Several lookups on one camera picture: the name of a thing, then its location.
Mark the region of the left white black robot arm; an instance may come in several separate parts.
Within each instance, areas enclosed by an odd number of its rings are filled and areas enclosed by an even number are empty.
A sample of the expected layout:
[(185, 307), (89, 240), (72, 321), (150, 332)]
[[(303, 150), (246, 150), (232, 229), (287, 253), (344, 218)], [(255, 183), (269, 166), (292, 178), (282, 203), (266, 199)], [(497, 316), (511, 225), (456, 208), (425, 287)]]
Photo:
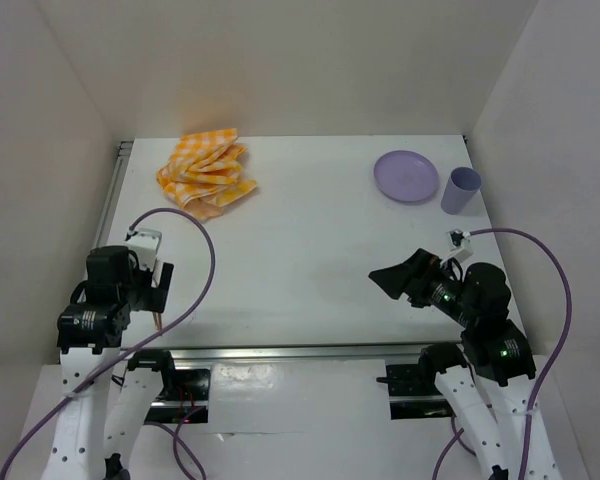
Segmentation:
[(107, 406), (113, 368), (134, 311), (161, 313), (173, 273), (153, 281), (159, 245), (132, 241), (92, 250), (86, 279), (58, 319), (62, 393), (45, 479), (127, 479), (132, 449), (154, 399), (178, 387), (171, 354), (135, 352), (122, 388)]

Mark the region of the yellow white checkered cloth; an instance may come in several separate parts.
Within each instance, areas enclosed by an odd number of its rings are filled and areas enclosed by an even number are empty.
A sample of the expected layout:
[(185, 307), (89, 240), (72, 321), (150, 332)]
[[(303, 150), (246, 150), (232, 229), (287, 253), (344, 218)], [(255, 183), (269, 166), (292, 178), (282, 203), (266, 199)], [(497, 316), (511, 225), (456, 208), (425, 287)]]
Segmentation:
[(184, 135), (157, 170), (156, 181), (182, 211), (201, 222), (217, 218), (258, 188), (243, 174), (245, 153), (235, 128)]

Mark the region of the purple plastic plate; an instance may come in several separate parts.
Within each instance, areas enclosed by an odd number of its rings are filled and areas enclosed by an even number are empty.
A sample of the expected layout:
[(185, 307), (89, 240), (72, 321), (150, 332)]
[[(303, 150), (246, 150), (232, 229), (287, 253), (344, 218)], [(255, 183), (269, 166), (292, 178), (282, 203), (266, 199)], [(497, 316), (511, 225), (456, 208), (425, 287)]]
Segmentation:
[(387, 152), (372, 169), (376, 187), (386, 197), (400, 203), (421, 203), (438, 190), (439, 174), (423, 155), (407, 150)]

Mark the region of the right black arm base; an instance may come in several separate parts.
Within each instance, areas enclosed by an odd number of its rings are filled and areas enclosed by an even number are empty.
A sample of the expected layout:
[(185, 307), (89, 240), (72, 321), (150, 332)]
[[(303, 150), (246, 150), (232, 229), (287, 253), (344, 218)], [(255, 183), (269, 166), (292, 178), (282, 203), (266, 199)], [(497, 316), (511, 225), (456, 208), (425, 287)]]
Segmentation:
[(386, 387), (392, 420), (450, 418), (452, 408), (416, 364), (394, 364), (376, 382)]

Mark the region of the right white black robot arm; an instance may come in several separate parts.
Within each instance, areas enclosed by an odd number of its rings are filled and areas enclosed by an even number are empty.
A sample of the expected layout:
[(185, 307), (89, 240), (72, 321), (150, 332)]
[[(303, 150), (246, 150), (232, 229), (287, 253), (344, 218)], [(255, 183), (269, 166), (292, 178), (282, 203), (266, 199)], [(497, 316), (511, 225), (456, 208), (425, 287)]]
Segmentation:
[(370, 272), (390, 298), (434, 307), (461, 328), (461, 343), (421, 351), (416, 379), (439, 391), (460, 421), (486, 479), (559, 479), (534, 387), (531, 347), (509, 317), (511, 291), (499, 267), (478, 262), (462, 277), (444, 261), (417, 250), (406, 261)]

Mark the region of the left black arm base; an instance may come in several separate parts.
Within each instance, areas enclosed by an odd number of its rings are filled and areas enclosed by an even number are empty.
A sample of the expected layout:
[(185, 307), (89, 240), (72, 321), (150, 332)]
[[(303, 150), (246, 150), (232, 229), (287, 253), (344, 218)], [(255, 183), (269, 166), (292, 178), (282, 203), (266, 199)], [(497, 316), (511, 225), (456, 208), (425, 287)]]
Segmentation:
[(108, 425), (206, 424), (211, 369), (179, 368), (167, 350), (141, 350), (126, 362)]

